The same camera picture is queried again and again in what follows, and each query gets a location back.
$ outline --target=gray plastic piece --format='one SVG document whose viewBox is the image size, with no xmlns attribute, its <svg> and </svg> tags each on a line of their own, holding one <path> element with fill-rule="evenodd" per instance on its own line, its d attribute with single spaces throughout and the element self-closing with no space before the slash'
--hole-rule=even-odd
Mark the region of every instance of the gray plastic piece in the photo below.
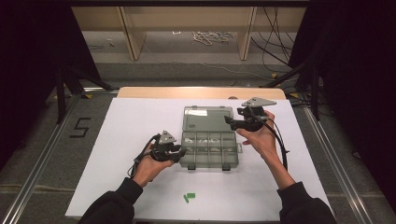
<svg viewBox="0 0 396 224">
<path fill-rule="evenodd" d="M 186 106 L 183 131 L 231 131 L 230 125 L 224 121 L 224 116 L 232 117 L 233 109 L 229 106 Z"/>
<path fill-rule="evenodd" d="M 172 136 L 172 134 L 170 134 L 166 130 L 163 130 L 163 134 L 160 137 L 160 145 L 173 143 L 173 142 L 176 142 L 175 137 Z"/>
<path fill-rule="evenodd" d="M 242 103 L 242 106 L 259 107 L 265 105 L 276 105 L 276 101 L 265 100 L 259 97 L 253 97 L 250 100 Z"/>
</svg>

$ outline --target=metal rail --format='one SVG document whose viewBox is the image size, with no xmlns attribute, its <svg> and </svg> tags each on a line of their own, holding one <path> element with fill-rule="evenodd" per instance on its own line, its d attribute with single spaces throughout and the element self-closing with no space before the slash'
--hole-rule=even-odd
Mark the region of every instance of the metal rail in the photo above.
<svg viewBox="0 0 396 224">
<path fill-rule="evenodd" d="M 106 91 L 103 88 L 100 87 L 86 87 L 84 88 L 84 91 L 81 93 L 83 95 L 85 94 L 118 94 L 119 91 Z"/>
<path fill-rule="evenodd" d="M 317 138 L 325 152 L 327 159 L 332 167 L 332 170 L 335 173 L 335 176 L 340 183 L 341 189 L 346 195 L 346 198 L 349 202 L 350 207 L 352 208 L 353 213 L 355 214 L 356 219 L 359 221 L 360 224 L 369 224 L 373 223 L 371 220 L 367 208 L 361 199 L 361 196 L 356 191 L 352 181 L 349 179 L 349 176 L 339 160 L 337 153 L 335 152 L 334 148 L 332 147 L 332 143 L 330 142 L 327 134 L 325 133 L 323 127 L 321 126 L 320 122 L 317 121 L 309 110 L 309 108 L 304 109 L 305 114 L 308 116 L 308 119 L 317 135 Z"/>
<path fill-rule="evenodd" d="M 37 184 L 40 176 L 43 174 L 44 169 L 50 160 L 53 150 L 55 149 L 60 136 L 64 130 L 64 125 L 66 124 L 71 112 L 73 111 L 74 106 L 77 104 L 79 95 L 72 96 L 71 102 L 69 104 L 69 108 L 66 111 L 64 119 L 59 124 L 56 124 L 55 129 L 53 130 L 49 141 L 45 145 L 43 151 L 41 152 L 39 158 L 37 159 L 35 166 L 32 172 L 27 177 L 24 182 L 20 192 L 17 197 L 14 199 L 14 202 L 8 208 L 7 215 L 3 220 L 3 224 L 14 224 L 17 223 L 21 217 L 21 214 L 26 207 L 30 197 L 32 196 L 33 190 L 35 189 L 35 185 Z"/>
</svg>

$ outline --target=hand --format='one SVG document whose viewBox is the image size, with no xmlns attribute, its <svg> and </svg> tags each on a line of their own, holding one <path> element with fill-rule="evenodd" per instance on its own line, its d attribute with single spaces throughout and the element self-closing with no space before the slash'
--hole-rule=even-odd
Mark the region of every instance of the hand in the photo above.
<svg viewBox="0 0 396 224">
<path fill-rule="evenodd" d="M 155 161 L 147 155 L 143 157 L 142 161 L 139 163 L 134 174 L 134 182 L 136 182 L 140 187 L 145 187 L 147 183 L 153 180 L 163 169 L 170 167 L 174 164 L 173 161 Z"/>
<path fill-rule="evenodd" d="M 265 111 L 265 113 L 269 118 L 266 124 L 274 129 L 275 115 L 269 111 Z M 280 189 L 285 189 L 295 184 L 295 181 L 277 156 L 275 136 L 266 126 L 262 126 L 255 133 L 248 132 L 244 129 L 237 129 L 236 132 L 246 137 L 247 140 L 243 142 L 244 145 L 252 145 L 259 152 L 270 168 Z"/>
<path fill-rule="evenodd" d="M 268 115 L 268 120 L 266 124 L 274 129 L 275 115 L 271 112 L 265 110 L 265 113 Z M 252 145 L 254 149 L 262 156 L 267 164 L 273 162 L 280 162 L 279 157 L 276 153 L 276 139 L 274 134 L 266 127 L 262 126 L 257 132 L 249 132 L 245 129 L 237 129 L 237 133 L 241 136 L 246 137 L 246 141 L 244 141 L 243 145 Z"/>
</svg>

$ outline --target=person's left hand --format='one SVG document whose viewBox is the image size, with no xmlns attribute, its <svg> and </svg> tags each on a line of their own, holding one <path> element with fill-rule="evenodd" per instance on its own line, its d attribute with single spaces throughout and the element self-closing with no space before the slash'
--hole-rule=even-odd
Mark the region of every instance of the person's left hand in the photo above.
<svg viewBox="0 0 396 224">
<path fill-rule="evenodd" d="M 140 187 L 145 187 L 147 183 L 153 180 L 163 169 L 172 166 L 174 163 L 172 161 L 155 161 L 147 155 L 143 157 L 142 161 L 139 163 L 134 174 L 134 182 L 136 182 Z"/>
</svg>

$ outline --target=table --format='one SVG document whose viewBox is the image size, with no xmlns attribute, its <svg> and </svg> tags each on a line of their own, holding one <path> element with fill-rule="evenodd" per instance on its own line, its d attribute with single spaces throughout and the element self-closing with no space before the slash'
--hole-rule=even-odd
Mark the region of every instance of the table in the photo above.
<svg viewBox="0 0 396 224">
<path fill-rule="evenodd" d="M 230 96 L 238 100 L 228 100 Z M 81 217 L 96 198 L 118 187 L 141 150 L 131 146 L 145 145 L 155 132 L 165 127 L 180 142 L 185 105 L 231 106 L 234 117 L 241 119 L 236 116 L 236 108 L 253 96 L 277 101 L 277 105 L 266 109 L 276 114 L 285 147 L 290 150 L 290 173 L 297 181 L 304 182 L 313 197 L 329 205 L 290 103 L 281 90 L 131 87 L 121 88 L 119 97 L 111 103 L 66 215 Z M 229 172 L 215 168 L 188 171 L 179 164 L 164 170 L 144 188 L 145 193 L 134 206 L 135 220 L 277 221 L 281 203 L 276 189 L 275 180 L 257 152 L 243 146 L 238 167 Z M 189 192 L 194 192 L 196 198 L 186 203 L 183 194 Z"/>
</svg>

